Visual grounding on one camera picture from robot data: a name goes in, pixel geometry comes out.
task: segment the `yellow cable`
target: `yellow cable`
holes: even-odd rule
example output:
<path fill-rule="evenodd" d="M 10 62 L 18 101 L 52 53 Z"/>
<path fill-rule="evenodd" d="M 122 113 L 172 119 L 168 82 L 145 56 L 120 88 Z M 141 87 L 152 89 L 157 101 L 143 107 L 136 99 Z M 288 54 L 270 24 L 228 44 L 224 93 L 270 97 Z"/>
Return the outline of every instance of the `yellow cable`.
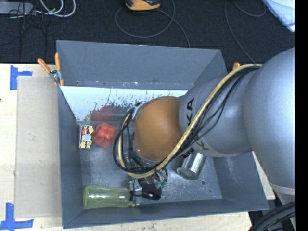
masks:
<path fill-rule="evenodd" d="M 187 129 L 185 130 L 184 134 L 182 135 L 182 137 L 180 138 L 179 142 L 177 143 L 177 145 L 173 148 L 173 150 L 171 151 L 171 153 L 154 169 L 149 170 L 146 173 L 142 173 L 142 174 L 136 174 L 136 173 L 130 173 L 127 172 L 128 175 L 134 177 L 134 178 L 144 178 L 147 176 L 150 176 L 152 174 L 154 174 L 156 171 L 161 170 L 163 167 L 165 167 L 167 165 L 167 163 L 173 158 L 173 156 L 178 152 L 178 150 L 181 148 L 181 146 L 184 144 L 185 140 L 187 139 L 187 137 L 189 136 L 190 132 L 192 131 L 193 127 L 196 125 L 197 121 L 199 120 L 199 118 L 201 117 L 202 113 L 204 112 L 204 110 L 207 108 L 207 106 L 210 104 L 210 102 L 213 100 L 213 98 L 215 97 L 215 95 L 218 93 L 218 91 L 223 87 L 223 85 L 233 76 L 235 75 L 237 72 L 243 70 L 244 68 L 248 68 L 248 67 L 252 67 L 252 66 L 257 66 L 257 67 L 261 67 L 261 64 L 246 64 L 246 65 L 242 65 L 240 67 L 235 68 L 234 70 L 232 70 L 231 72 L 229 72 L 219 83 L 218 85 L 212 90 L 212 92 L 210 93 L 210 95 L 208 96 L 208 98 L 204 101 L 204 103 L 202 104 L 201 108 L 197 111 L 197 113 L 195 114 L 195 116 L 193 117 L 192 122 L 190 123 L 190 125 L 187 127 Z M 128 114 L 126 116 L 126 118 L 124 119 L 124 123 L 125 121 L 127 121 L 127 119 L 129 118 L 130 114 Z M 118 153 L 119 153 L 119 159 L 120 159 L 120 164 L 123 166 L 124 162 L 123 162 L 123 158 L 122 158 L 122 154 L 121 154 L 121 144 L 119 143 L 118 146 Z"/>

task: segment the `metal cylinder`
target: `metal cylinder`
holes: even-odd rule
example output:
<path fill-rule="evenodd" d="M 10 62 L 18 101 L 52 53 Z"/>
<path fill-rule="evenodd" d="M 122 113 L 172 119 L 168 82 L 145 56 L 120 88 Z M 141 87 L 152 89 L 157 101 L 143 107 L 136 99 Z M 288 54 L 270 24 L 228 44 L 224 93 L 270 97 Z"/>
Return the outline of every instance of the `metal cylinder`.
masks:
<path fill-rule="evenodd" d="M 206 156 L 194 151 L 188 157 L 184 158 L 181 165 L 177 168 L 177 173 L 187 180 L 197 180 Z"/>

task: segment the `black floor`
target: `black floor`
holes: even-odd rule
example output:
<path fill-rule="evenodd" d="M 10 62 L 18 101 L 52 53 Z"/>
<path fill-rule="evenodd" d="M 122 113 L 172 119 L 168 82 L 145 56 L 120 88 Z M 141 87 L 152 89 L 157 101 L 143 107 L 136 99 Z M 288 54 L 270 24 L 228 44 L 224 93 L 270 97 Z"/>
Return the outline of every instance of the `black floor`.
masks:
<path fill-rule="evenodd" d="M 11 1 L 21 2 L 20 11 L 22 1 L 37 4 L 37 10 L 41 11 L 38 0 Z M 60 7 L 59 0 L 43 1 L 50 10 Z M 0 62 L 35 63 L 41 57 L 47 63 L 54 63 L 58 39 L 220 49 L 228 69 L 234 62 L 264 63 L 295 46 L 295 33 L 283 26 L 261 0 L 160 1 L 162 12 L 143 16 L 120 9 L 124 5 L 122 0 L 76 0 L 76 12 L 68 18 L 39 13 L 19 19 L 1 15 Z M 264 9 L 266 12 L 253 17 L 234 3 L 247 13 L 260 15 Z M 64 7 L 62 14 L 70 13 L 72 0 L 64 0 Z M 173 12 L 174 21 L 163 31 Z"/>

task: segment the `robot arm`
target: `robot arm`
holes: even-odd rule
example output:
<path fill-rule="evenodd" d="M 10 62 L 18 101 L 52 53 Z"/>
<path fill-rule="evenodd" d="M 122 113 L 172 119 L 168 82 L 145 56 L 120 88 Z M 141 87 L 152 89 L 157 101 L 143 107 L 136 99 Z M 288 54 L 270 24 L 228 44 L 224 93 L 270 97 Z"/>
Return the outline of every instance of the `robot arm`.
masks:
<path fill-rule="evenodd" d="M 196 85 L 180 98 L 137 105 L 125 116 L 120 131 L 134 121 L 131 157 L 143 170 L 126 166 L 121 134 L 114 158 L 130 176 L 142 179 L 183 156 L 178 173 L 192 180 L 207 156 L 254 151 L 273 189 L 287 203 L 295 197 L 294 106 L 292 48 L 263 66 L 240 66 L 225 77 Z"/>

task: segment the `wooden table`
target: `wooden table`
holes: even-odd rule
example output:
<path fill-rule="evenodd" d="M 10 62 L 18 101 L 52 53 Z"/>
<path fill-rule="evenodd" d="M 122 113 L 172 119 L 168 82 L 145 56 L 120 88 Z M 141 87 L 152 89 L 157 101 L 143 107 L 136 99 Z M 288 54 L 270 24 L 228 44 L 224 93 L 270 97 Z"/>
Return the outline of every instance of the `wooden table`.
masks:
<path fill-rule="evenodd" d="M 15 166 L 16 166 L 16 141 L 17 141 L 17 111 L 18 111 L 18 90 L 10 90 L 10 66 L 17 67 L 19 71 L 29 70 L 33 72 L 31 77 L 19 76 L 18 80 L 28 78 L 27 84 L 35 78 L 46 78 L 48 84 L 52 80 L 38 64 L 0 64 L 0 220 L 5 218 L 5 203 L 14 204 L 15 194 Z M 38 101 L 35 105 L 44 104 Z M 267 199 L 274 199 L 272 189 L 260 169 L 261 180 L 264 182 L 264 189 Z M 31 217 L 34 219 L 31 230 L 59 231 L 62 230 L 60 216 Z M 29 220 L 31 218 L 16 218 L 16 221 Z M 127 223 L 100 227 L 78 228 L 78 231 L 113 230 L 113 231 L 247 231 L 251 227 L 251 221 L 247 212 L 208 215 L 192 218 L 177 218 L 159 221 L 146 221 L 138 223 Z"/>

